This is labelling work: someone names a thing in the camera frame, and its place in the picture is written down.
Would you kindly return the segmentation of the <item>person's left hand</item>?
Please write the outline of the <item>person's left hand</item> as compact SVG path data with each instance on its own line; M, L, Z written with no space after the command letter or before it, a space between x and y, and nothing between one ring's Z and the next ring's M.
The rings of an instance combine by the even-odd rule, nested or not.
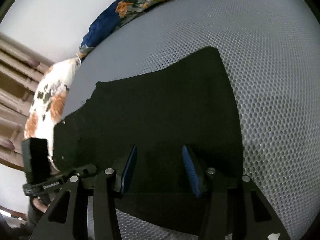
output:
M42 213L46 213L50 204L44 204L39 198L32 198L31 203L35 209L41 211Z

